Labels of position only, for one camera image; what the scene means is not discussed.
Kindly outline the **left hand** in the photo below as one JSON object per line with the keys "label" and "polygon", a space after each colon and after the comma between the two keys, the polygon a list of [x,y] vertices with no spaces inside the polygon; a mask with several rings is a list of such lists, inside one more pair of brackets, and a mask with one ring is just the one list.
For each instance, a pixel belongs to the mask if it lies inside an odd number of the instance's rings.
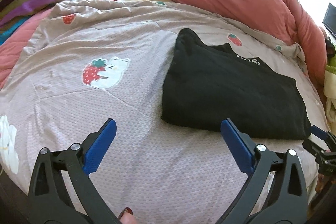
{"label": "left hand", "polygon": [[122,224],[137,224],[131,208],[126,207],[119,215],[118,219]]}

